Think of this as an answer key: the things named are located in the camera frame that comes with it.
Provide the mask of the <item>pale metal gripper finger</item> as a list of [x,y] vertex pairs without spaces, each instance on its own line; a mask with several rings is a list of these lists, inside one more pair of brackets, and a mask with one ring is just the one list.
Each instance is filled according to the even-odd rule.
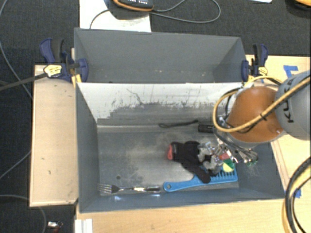
[[199,150],[199,153],[198,153],[199,161],[204,161],[206,156],[213,155],[215,152],[215,147],[212,146],[211,142],[199,144],[197,148]]
[[210,157],[210,160],[205,160],[203,166],[206,170],[212,174],[218,174],[221,171],[221,165],[218,162],[218,159],[215,155]]

